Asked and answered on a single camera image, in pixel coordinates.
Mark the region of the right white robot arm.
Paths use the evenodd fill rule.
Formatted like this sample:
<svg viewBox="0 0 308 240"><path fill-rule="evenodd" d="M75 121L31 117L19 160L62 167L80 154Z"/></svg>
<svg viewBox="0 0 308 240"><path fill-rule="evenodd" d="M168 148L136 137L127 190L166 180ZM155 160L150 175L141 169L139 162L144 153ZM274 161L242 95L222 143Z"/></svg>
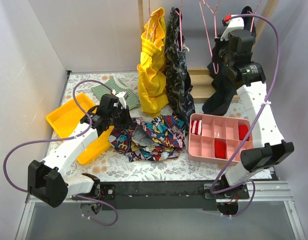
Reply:
<svg viewBox="0 0 308 240"><path fill-rule="evenodd" d="M237 83L237 94L244 104L253 149L237 150L240 162L222 176L220 194L231 199L258 172L274 167L294 152L276 124L271 103L266 99L267 85L262 66L252 61L254 36L247 29L224 31L216 44L217 60L226 68L227 77Z"/></svg>

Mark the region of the colourful comic print shorts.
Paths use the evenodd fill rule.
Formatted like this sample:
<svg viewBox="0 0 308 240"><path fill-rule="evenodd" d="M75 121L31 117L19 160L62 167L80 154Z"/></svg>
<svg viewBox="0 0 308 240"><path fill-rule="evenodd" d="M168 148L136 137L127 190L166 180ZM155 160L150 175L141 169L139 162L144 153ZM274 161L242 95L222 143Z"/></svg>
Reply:
<svg viewBox="0 0 308 240"><path fill-rule="evenodd" d="M159 115L152 121L133 118L135 126L129 129L114 128L110 144L129 162L162 162L176 159L186 148L187 124L175 115Z"/></svg>

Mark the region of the pink wire hanger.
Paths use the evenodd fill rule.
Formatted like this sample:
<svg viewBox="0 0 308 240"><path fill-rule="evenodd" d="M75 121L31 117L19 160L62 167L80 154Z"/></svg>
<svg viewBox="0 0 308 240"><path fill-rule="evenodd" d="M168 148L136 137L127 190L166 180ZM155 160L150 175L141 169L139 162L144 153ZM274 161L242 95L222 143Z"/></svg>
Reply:
<svg viewBox="0 0 308 240"><path fill-rule="evenodd" d="M215 9L212 10L212 8L207 3L207 1L205 1L205 0L199 1L199 7L200 7L201 15L202 15L202 20L203 20L203 23L204 23L207 43L208 43L209 52L210 52L210 56L211 56L211 64L213 66L213 70L214 70L214 74L215 75L217 75L219 73L219 69L220 68L219 68L219 64L218 63L214 63L213 62L213 50L212 50L211 41L210 41L210 37L209 37L209 32L208 32L208 28L207 28L207 24L206 24L206 20L205 20L205 15L204 15L204 11L203 11L203 5L205 5L210 10L210 12L213 15L213 18L214 18L214 37L217 37L217 11L218 11L218 7L219 7L219 3L220 3L220 1L217 1Z"/></svg>

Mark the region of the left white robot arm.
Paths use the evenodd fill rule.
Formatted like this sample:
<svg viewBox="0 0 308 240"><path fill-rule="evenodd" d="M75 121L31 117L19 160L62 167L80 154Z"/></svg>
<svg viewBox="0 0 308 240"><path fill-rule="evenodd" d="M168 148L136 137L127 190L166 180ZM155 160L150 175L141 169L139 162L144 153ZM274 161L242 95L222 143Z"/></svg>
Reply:
<svg viewBox="0 0 308 240"><path fill-rule="evenodd" d="M128 129L134 126L126 103L128 94L105 94L100 104L92 107L71 134L53 153L41 161L33 160L28 166L27 191L32 196L55 208L66 197L82 194L95 200L101 192L98 177L82 173L66 177L66 172L82 152L109 129Z"/></svg>

